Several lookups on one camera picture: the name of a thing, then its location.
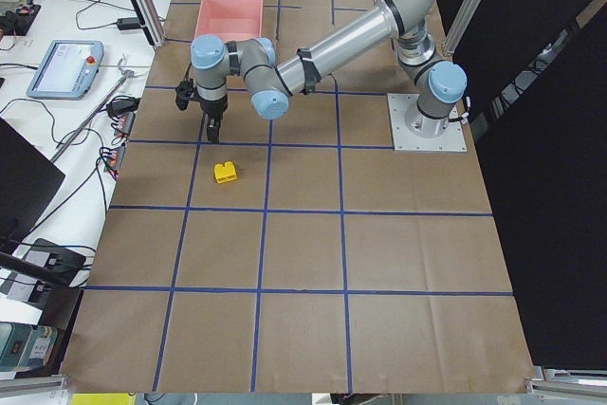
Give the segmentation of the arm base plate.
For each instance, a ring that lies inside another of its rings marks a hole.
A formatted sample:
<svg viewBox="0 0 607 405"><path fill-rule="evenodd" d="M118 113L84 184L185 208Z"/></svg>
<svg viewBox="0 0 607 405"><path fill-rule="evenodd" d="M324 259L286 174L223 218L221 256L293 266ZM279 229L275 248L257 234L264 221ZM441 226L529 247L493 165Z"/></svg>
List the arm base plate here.
<svg viewBox="0 0 607 405"><path fill-rule="evenodd" d="M419 110L418 94L389 93L394 150L415 153L465 153L468 148L460 122L433 120Z"/></svg>

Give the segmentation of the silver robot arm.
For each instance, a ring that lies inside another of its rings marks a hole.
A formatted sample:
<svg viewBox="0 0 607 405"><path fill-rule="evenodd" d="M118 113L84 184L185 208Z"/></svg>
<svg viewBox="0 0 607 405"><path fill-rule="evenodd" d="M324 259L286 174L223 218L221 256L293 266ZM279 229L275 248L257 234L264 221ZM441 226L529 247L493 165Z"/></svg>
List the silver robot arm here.
<svg viewBox="0 0 607 405"><path fill-rule="evenodd" d="M456 121L451 110L465 98L468 78L460 65L437 54L426 24L433 2L375 0L359 18L281 64L267 38L223 42L202 34L191 43L191 63L175 90L175 104L184 110L198 103L208 118L208 140L218 142L229 76L243 80L260 118L276 120L287 112L290 97L315 93L323 77L395 39L397 61L419 90L404 115L406 126L418 137L438 138Z"/></svg>

